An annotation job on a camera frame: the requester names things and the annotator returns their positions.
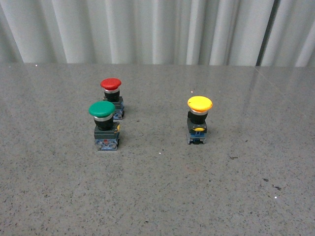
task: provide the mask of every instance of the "mushroom push button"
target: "mushroom push button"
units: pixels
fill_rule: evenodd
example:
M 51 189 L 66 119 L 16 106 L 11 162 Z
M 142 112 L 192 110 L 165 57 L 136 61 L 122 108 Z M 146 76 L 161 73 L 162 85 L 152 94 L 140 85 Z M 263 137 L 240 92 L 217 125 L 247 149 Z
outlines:
M 188 144 L 206 143 L 207 124 L 206 117 L 212 108 L 212 101 L 203 96 L 191 97 L 187 102 L 190 110 L 187 117 L 187 142 Z
M 124 100 L 120 96 L 119 86 L 122 84 L 120 79 L 107 78 L 100 85 L 104 89 L 103 101 L 112 102 L 115 105 L 114 119 L 123 119 L 124 117 Z
M 98 150 L 117 150 L 119 143 L 119 122 L 114 122 L 115 105 L 109 101 L 98 101 L 89 108 L 94 117 L 94 143 Z

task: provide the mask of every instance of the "chrome ring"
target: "chrome ring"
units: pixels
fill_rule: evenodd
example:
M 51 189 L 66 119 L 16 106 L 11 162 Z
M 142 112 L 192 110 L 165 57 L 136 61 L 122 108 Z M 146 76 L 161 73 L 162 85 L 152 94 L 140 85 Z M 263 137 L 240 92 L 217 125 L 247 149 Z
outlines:
M 198 116 L 203 116 L 203 115 L 208 113 L 208 111 L 206 111 L 206 112 L 197 112 L 197 111 L 193 110 L 192 108 L 190 108 L 190 112 L 193 113 L 194 115 L 198 115 Z
M 107 121 L 107 120 L 111 119 L 111 117 L 113 117 L 113 113 L 110 114 L 109 116 L 106 116 L 106 117 L 94 117 L 94 120 L 96 120 L 96 121 Z
M 107 89 L 104 89 L 104 92 L 105 93 L 116 93 L 116 92 L 119 92 L 119 87 L 115 90 L 107 90 Z

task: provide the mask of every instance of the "speckled stone surface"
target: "speckled stone surface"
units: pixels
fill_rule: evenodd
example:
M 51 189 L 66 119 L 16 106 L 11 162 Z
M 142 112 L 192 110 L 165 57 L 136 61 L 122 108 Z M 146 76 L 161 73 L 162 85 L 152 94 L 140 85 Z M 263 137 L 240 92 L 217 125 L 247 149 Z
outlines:
M 117 151 L 89 106 L 117 77 Z M 0 64 L 0 235 L 315 235 L 315 69 Z M 187 100 L 213 101 L 186 143 Z

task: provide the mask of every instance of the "white curtain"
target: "white curtain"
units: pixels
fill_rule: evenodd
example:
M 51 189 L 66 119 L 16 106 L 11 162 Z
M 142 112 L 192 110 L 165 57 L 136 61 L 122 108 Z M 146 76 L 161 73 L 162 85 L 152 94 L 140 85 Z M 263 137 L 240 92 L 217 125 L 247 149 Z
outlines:
M 253 66 L 263 55 L 263 66 L 315 66 L 315 1 L 281 0 L 271 21 L 273 6 L 274 0 L 0 0 L 0 62 Z

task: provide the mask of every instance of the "yellow push button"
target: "yellow push button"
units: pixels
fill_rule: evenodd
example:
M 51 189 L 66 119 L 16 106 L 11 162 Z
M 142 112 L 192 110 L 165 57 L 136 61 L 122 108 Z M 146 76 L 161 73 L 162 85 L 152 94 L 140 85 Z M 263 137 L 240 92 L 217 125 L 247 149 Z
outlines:
M 203 96 L 191 97 L 188 102 L 188 106 L 196 112 L 206 112 L 212 108 L 212 101 Z
M 116 131 L 116 132 L 114 132 L 114 133 L 119 132 L 119 130 L 120 130 L 120 124 L 119 124 L 119 125 L 117 125 L 117 131 Z

